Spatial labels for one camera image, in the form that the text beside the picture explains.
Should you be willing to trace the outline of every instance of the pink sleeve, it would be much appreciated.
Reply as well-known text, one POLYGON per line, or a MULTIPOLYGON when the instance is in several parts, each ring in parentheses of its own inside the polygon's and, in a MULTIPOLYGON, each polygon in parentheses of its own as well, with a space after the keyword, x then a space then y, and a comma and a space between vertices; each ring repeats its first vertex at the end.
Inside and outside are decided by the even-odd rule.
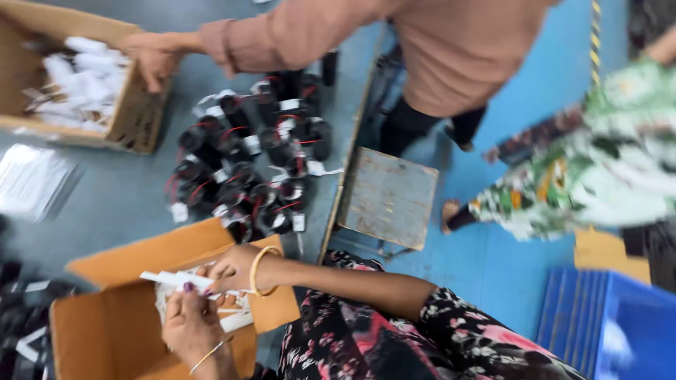
POLYGON ((267 14, 204 24, 207 54, 227 76, 304 68, 357 28, 390 16, 407 0, 285 0, 267 14))

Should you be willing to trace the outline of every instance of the pink shirt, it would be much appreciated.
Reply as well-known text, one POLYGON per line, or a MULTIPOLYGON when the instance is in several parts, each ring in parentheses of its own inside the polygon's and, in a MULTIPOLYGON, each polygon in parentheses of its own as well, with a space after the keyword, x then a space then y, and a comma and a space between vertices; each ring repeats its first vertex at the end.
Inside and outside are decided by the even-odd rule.
POLYGON ((486 104, 518 70, 556 0, 284 0, 244 20, 204 24, 228 76, 300 69, 360 26, 390 19, 404 52, 404 99, 447 117, 486 104))

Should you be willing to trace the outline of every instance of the gold bangle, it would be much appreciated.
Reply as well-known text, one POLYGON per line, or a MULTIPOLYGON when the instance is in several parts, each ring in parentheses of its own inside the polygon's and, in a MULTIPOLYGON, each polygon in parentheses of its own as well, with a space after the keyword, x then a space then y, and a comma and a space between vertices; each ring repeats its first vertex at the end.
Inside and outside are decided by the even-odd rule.
POLYGON ((209 356, 211 356, 214 352, 216 352, 216 350, 218 350, 218 348, 219 348, 220 346, 223 346, 223 343, 230 343, 230 341, 233 340, 233 337, 234 337, 234 335, 230 335, 230 336, 227 337, 224 341, 221 341, 219 344, 217 344, 216 347, 214 347, 213 350, 209 351, 209 352, 202 358, 202 360, 200 360, 199 362, 197 362, 197 364, 195 364, 195 366, 193 367, 193 369, 190 370, 190 376, 193 375, 193 373, 195 372, 195 370, 197 369, 197 367, 199 367, 200 364, 204 363, 204 360, 207 360, 207 359, 209 358, 209 356))
POLYGON ((279 248, 275 247, 274 245, 268 245, 267 247, 263 248, 258 252, 258 255, 256 255, 256 258, 253 259, 253 264, 251 264, 251 271, 249 272, 249 286, 251 287, 251 290, 253 291, 254 294, 256 294, 258 297, 265 298, 269 295, 272 295, 275 290, 277 290, 277 287, 273 287, 272 290, 270 290, 268 293, 261 293, 260 290, 258 290, 258 284, 256 283, 256 272, 258 271, 258 263, 260 262, 260 259, 263 258, 265 254, 267 254, 269 251, 273 251, 276 255, 282 256, 282 253, 279 251, 279 248))

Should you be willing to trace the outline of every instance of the woman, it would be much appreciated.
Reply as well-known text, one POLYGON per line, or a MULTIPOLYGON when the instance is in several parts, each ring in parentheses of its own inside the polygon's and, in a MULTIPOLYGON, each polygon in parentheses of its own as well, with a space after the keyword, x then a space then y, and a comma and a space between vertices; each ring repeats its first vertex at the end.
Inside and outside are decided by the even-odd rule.
POLYGON ((228 76, 299 70, 357 28, 377 20, 395 26, 408 79, 381 127, 381 151, 400 156, 442 118, 471 148, 486 103, 518 70, 549 5, 558 0, 284 0, 267 14, 204 24, 199 32, 128 37, 151 92, 188 53, 211 56, 228 76))
MULTIPOLYGON (((249 289, 260 249, 230 248, 198 274, 216 280, 211 292, 249 289)), ((301 318, 287 326, 279 373, 254 379, 582 379, 553 354, 507 329, 452 291, 386 273, 375 260, 344 252, 313 266, 274 255, 261 259, 260 289, 308 287, 301 318)), ((226 337, 216 306, 193 291, 175 293, 164 341, 193 368, 226 337)), ((197 366, 199 380, 238 379, 227 343, 197 366)))
MULTIPOLYGON (((631 227, 676 213, 676 26, 630 67, 587 95, 580 112, 541 126, 556 135, 461 208, 446 201, 444 233, 494 221, 517 239, 551 239, 591 224, 631 227)), ((537 133, 519 135, 490 159, 537 133)))

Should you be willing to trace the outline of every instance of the open cardboard box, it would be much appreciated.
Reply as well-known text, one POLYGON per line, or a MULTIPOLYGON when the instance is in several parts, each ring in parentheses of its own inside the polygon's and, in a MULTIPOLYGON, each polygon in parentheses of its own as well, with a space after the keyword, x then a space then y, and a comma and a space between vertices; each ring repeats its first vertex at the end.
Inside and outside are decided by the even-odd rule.
MULTIPOLYGON (((176 271, 213 261, 235 243, 218 218, 75 260, 69 271, 102 288, 98 293, 54 302, 50 321, 59 380, 184 380, 189 369, 161 338, 154 283, 144 270, 176 271)), ((276 245, 279 236, 254 243, 276 245)), ((249 295, 253 325, 234 332, 237 372, 248 377, 256 361, 256 334, 300 317, 293 289, 279 287, 267 298, 249 295)))
MULTIPOLYGON (((143 32, 136 25, 88 14, 74 9, 0 0, 0 10, 35 32, 63 41, 66 37, 86 37, 119 49, 124 37, 143 32)), ((133 62, 117 99, 113 117, 105 133, 45 124, 36 116, 25 117, 26 97, 21 91, 39 89, 45 84, 42 59, 26 50, 24 38, 0 22, 0 128, 15 134, 36 135, 59 143, 108 147, 136 153, 155 149, 162 111, 169 84, 160 96, 144 89, 143 78, 133 62)))

